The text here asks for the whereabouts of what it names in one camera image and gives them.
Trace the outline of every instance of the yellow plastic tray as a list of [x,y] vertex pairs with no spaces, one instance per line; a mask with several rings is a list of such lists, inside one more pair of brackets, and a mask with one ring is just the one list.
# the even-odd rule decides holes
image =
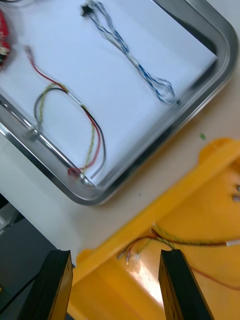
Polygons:
[[[240,141],[218,139],[205,147],[199,164],[166,193],[95,250],[84,250],[73,270],[68,312],[75,320],[166,319],[158,269],[161,243],[139,242],[126,264],[117,255],[154,223],[185,240],[240,238]],[[189,264],[233,286],[240,286],[240,246],[179,245]],[[240,291],[195,273],[216,320],[240,319]]]

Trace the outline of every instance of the white wire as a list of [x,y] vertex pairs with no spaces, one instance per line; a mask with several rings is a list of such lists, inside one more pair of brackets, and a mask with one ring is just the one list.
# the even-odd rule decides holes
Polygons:
[[[92,12],[87,14],[87,16],[90,17],[90,19],[94,22],[95,26],[102,33],[102,35],[114,46],[116,46],[122,53],[125,54],[128,60],[136,67],[140,75],[144,78],[144,80],[147,82],[150,88],[154,91],[157,98],[164,104],[174,103],[176,101],[176,97],[172,84],[168,80],[161,79],[158,77],[152,77],[143,68],[139,61],[131,54],[129,46],[125,43],[123,38],[114,28],[112,19],[110,15],[107,13],[104,5],[99,1],[93,0],[89,0],[86,5],[92,9]],[[109,30],[100,23],[98,13],[104,16]]]

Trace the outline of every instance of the table surface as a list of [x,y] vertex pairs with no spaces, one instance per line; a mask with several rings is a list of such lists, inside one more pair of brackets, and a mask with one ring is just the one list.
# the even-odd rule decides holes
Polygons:
[[[240,37],[239,0],[209,0]],[[71,201],[0,134],[0,193],[75,263],[184,176],[215,138],[240,137],[240,62],[228,85],[124,186],[101,206]],[[204,133],[207,142],[200,139]]]

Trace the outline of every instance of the metal tray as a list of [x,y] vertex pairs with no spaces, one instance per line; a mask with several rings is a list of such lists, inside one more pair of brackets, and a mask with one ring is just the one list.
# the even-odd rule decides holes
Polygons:
[[76,166],[43,134],[33,141],[26,134],[33,128],[12,104],[0,95],[0,132],[11,141],[62,192],[82,205],[97,205],[106,201],[123,182],[145,162],[169,137],[193,118],[226,84],[238,58],[238,38],[233,27],[205,0],[155,0],[179,24],[201,41],[216,56],[217,61],[181,96],[178,106],[171,108],[137,144],[127,159],[95,187],[84,176],[80,183],[66,174],[66,168]]

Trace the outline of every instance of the white paper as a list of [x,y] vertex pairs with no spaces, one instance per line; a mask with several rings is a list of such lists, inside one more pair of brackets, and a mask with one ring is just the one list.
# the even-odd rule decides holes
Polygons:
[[[30,45],[37,66],[71,88],[102,128],[107,161],[93,179],[97,185],[170,107],[160,103],[135,67],[93,22],[81,17],[84,1],[28,1],[25,6],[24,1],[2,8],[15,41],[9,66],[0,73],[0,89],[34,123],[34,102],[49,82],[29,63],[23,45]],[[131,53],[151,75],[169,80],[178,97],[216,59],[151,0],[102,3]],[[46,98],[43,133],[77,166],[85,164],[91,124],[61,92],[51,92]],[[102,155],[101,151],[96,164],[86,171],[88,177]]]

